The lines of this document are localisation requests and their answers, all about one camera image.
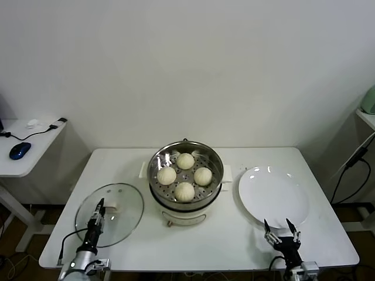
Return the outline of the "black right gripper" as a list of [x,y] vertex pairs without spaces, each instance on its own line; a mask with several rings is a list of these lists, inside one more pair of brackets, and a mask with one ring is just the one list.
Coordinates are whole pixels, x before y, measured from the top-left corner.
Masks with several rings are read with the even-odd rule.
[[286,265],[301,265],[302,259],[299,255],[299,247],[301,246],[301,232],[287,218],[289,230],[292,237],[277,237],[272,231],[266,219],[264,219],[264,238],[269,244],[274,244],[274,249],[281,252],[285,259]]

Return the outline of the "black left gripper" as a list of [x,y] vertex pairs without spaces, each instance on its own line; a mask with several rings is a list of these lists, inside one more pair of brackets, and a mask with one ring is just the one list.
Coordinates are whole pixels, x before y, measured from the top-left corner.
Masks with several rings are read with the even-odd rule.
[[92,219],[94,220],[94,224],[87,227],[87,232],[82,243],[82,250],[97,253],[97,244],[100,235],[103,233],[102,227],[104,226],[105,219],[105,207],[103,198],[101,198],[96,205]]

